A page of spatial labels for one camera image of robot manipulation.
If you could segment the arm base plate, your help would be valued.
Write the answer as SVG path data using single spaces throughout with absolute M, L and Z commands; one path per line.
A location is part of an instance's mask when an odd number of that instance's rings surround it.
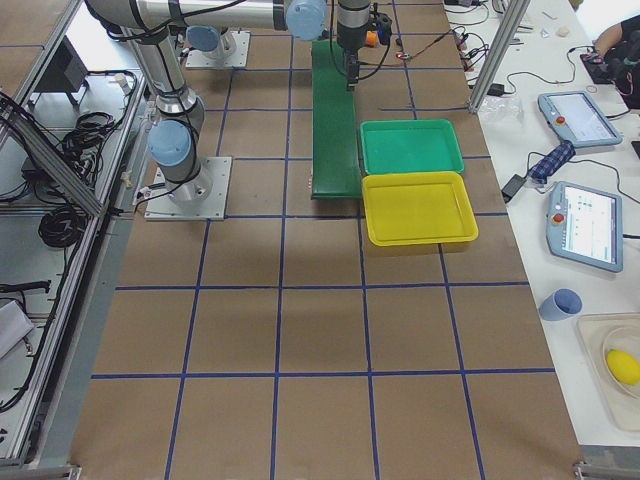
M 243 30 L 225 32 L 216 49 L 189 52 L 185 67 L 191 70 L 244 69 L 248 60 L 251 33 Z
M 232 158 L 199 157 L 200 172 L 168 194 L 162 186 L 145 203 L 148 221 L 222 221 L 225 217 Z

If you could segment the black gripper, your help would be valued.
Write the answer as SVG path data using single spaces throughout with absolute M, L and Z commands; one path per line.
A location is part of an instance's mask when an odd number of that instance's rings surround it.
M 359 82 L 360 62 L 357 53 L 366 41 L 370 24 L 369 0 L 339 0 L 337 7 L 337 41 L 344 52 L 346 91 Z

